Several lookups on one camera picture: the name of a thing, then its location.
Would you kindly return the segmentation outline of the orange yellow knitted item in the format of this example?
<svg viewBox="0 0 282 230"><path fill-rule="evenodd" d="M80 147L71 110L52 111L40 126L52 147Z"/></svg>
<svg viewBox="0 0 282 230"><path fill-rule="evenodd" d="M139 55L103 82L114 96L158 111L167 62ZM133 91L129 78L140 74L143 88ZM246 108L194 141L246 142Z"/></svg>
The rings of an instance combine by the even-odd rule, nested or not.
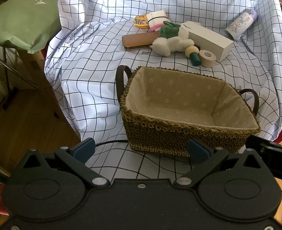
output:
<svg viewBox="0 0 282 230"><path fill-rule="evenodd" d="M146 14L138 15L133 20L134 26L140 29L147 29L149 28L148 20Z"/></svg>

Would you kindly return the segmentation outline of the pink white cloth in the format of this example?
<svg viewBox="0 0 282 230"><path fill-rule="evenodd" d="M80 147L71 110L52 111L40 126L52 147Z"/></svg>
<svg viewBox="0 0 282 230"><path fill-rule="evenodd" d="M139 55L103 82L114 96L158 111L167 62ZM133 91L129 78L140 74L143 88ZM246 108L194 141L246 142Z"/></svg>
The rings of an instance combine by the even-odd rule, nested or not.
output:
<svg viewBox="0 0 282 230"><path fill-rule="evenodd" d="M160 28L164 25L164 21L170 21L164 10L150 12L146 15L146 17L149 28L152 32L159 31Z"/></svg>

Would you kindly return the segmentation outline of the beige tape roll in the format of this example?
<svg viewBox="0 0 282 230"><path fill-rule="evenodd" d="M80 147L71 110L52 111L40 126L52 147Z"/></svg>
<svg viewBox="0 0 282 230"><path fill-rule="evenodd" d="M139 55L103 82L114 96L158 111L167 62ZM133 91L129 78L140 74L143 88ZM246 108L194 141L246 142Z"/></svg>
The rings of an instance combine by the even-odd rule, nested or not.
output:
<svg viewBox="0 0 282 230"><path fill-rule="evenodd" d="M213 67L216 61L216 56L214 53L207 50L200 50L199 57L201 60L201 65L203 67Z"/></svg>

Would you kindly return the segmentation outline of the purple bunny bottle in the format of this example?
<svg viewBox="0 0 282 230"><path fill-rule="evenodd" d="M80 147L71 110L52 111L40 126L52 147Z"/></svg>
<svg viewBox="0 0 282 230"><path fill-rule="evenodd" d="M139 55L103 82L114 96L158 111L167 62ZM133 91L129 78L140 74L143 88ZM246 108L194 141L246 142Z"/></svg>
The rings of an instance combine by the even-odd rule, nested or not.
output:
<svg viewBox="0 0 282 230"><path fill-rule="evenodd" d="M254 9L246 9L239 17L237 17L225 31L232 40L236 40L256 21L258 13Z"/></svg>

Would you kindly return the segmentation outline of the white rectangular box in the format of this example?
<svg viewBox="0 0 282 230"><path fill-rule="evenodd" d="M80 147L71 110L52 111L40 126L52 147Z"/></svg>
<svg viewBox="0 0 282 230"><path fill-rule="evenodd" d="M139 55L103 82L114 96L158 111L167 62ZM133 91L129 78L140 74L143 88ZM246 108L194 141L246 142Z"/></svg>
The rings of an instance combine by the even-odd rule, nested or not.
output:
<svg viewBox="0 0 282 230"><path fill-rule="evenodd" d="M194 41L195 45L199 46L201 50L212 52L217 62L221 62L228 56L233 46L232 40L192 21L184 22L181 25L189 32L189 38Z"/></svg>

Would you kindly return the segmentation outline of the white plush bunny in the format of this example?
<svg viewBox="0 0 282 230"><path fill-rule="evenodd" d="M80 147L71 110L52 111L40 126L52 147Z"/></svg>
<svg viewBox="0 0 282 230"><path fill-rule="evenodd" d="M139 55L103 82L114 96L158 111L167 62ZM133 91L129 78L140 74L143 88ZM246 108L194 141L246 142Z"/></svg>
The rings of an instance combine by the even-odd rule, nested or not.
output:
<svg viewBox="0 0 282 230"><path fill-rule="evenodd" d="M180 37L171 37L169 39L159 37L151 45L151 49L164 57L169 57L173 52L184 52L186 48L194 46L192 39L181 39Z"/></svg>

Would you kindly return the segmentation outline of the brown leather wallet case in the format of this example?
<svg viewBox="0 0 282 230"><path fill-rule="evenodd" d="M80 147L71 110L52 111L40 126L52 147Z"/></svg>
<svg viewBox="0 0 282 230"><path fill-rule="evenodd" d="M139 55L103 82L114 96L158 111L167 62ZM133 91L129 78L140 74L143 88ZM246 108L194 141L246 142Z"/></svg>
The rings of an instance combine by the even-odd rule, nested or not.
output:
<svg viewBox="0 0 282 230"><path fill-rule="evenodd" d="M159 37L159 32L128 34L122 36L122 43L125 50L142 49L151 46Z"/></svg>

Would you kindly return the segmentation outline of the green wooden mushroom peg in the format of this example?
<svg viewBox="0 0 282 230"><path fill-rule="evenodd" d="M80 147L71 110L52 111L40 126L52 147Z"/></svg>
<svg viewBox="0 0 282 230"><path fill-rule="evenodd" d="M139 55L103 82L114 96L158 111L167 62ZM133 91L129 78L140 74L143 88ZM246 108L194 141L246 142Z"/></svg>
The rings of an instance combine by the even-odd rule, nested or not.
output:
<svg viewBox="0 0 282 230"><path fill-rule="evenodd" d="M196 46L189 46L188 48L186 48L185 55L190 59L193 66L198 67L199 65L201 65L199 49Z"/></svg>

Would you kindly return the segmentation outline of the green white radish plush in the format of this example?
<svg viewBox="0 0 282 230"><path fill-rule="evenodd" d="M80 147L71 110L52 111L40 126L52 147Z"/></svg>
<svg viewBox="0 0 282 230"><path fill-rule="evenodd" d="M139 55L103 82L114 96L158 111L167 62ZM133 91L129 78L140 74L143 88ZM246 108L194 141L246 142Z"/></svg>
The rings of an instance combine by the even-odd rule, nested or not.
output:
<svg viewBox="0 0 282 230"><path fill-rule="evenodd" d="M177 36L181 39L188 39L189 32L183 25L164 21L163 26L160 28L160 37L169 39Z"/></svg>

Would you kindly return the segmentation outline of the green Beauty bag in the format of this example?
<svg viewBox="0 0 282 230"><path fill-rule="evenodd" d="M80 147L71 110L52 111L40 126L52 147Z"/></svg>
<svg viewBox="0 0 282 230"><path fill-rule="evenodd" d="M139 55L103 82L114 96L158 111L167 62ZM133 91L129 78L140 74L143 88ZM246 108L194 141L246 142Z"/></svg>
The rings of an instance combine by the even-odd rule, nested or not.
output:
<svg viewBox="0 0 282 230"><path fill-rule="evenodd" d="M37 53L60 29L58 0L8 0L0 5L0 46Z"/></svg>

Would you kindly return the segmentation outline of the woven wicker basket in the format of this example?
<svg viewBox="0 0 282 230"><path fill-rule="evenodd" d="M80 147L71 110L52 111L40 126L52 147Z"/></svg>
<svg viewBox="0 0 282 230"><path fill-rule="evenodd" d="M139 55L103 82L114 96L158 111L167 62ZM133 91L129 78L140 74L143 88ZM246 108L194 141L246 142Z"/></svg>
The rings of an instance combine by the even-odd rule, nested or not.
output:
<svg viewBox="0 0 282 230"><path fill-rule="evenodd" d="M115 84L126 136L135 151L190 157L187 143L196 139L236 152L261 130L258 94L248 106L244 90L219 78L158 67L132 71L120 65Z"/></svg>

